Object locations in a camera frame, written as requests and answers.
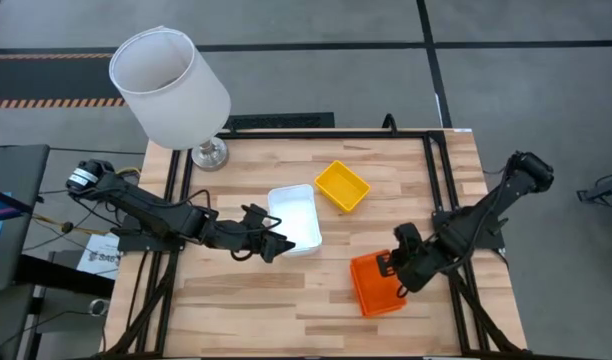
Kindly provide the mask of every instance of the wooden table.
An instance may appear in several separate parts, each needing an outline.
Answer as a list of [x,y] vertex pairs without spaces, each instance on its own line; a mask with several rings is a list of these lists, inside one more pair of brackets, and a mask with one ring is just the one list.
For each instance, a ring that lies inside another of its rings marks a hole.
[[[462,205],[487,193],[470,132],[446,131],[453,175]],[[448,281],[438,275],[402,310],[362,318],[349,272],[350,259],[397,242],[393,228],[412,221],[422,236],[432,232],[434,210],[422,142],[418,139],[229,140],[230,161],[214,173],[193,171],[191,193],[206,188],[220,219],[240,220],[241,204],[267,206],[268,191],[313,184],[333,160],[341,160],[370,183],[358,208],[343,214],[317,190],[323,245],[314,255],[258,256],[238,263],[226,251],[187,246],[175,280],[165,356],[458,355],[459,344]],[[140,186],[162,196],[171,151],[151,143]],[[184,163],[185,152],[180,164]],[[435,156],[443,179],[439,156]],[[182,178],[179,167],[176,197]],[[445,195],[445,183],[441,184]],[[198,197],[196,204],[203,204]],[[141,254],[125,256],[106,323],[109,344],[124,331]],[[139,296],[146,288],[148,264]],[[525,340],[505,265],[491,251],[473,258],[481,302],[516,345]],[[464,303],[471,347],[476,348]],[[149,328],[153,348],[159,311]]]

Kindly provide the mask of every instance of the white lampshade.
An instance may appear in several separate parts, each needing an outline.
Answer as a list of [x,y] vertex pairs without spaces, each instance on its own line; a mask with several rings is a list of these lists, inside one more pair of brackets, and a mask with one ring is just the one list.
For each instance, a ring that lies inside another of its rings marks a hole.
[[109,73],[146,135],[160,146],[203,144],[230,114],[224,85],[177,30],[158,27],[133,36],[113,55]]

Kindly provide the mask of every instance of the concrete floor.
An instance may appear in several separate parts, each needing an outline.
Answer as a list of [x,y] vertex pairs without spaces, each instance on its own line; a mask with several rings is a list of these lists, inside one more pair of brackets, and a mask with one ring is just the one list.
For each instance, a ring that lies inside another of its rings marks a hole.
[[[436,41],[612,39],[612,0],[427,3]],[[161,24],[202,44],[423,38],[412,0],[4,0],[0,47],[117,46]],[[612,209],[580,204],[575,195],[612,173],[612,48],[441,50],[438,57],[453,125],[474,129],[485,168],[498,169],[516,149],[555,168],[553,188],[518,202],[504,230],[530,348],[612,359]],[[439,124],[423,50],[214,53],[207,60],[231,92],[234,114],[334,111],[338,127],[366,127],[392,112],[400,127]],[[125,108],[0,110],[5,143],[142,151],[146,137]],[[141,164],[140,156],[52,152],[43,189],[62,188],[75,163],[90,157]],[[38,212],[83,215],[63,195],[49,199]],[[40,231],[31,229],[28,245],[49,236]],[[74,248],[59,242],[36,254]],[[47,337],[40,358],[89,355],[99,344],[92,333],[69,335],[75,348],[57,346],[61,335]]]

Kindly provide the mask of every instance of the yellow bin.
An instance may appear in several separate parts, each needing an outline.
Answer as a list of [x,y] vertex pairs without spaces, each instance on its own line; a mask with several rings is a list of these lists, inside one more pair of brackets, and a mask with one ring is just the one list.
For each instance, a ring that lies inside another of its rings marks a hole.
[[339,160],[317,176],[315,186],[344,212],[351,212],[370,191],[370,185]]

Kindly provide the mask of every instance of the silver lamp base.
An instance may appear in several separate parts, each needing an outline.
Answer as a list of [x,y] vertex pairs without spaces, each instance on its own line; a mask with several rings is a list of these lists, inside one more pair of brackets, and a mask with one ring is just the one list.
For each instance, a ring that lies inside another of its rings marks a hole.
[[228,147],[224,140],[213,137],[193,148],[193,162],[204,171],[217,171],[228,162]]

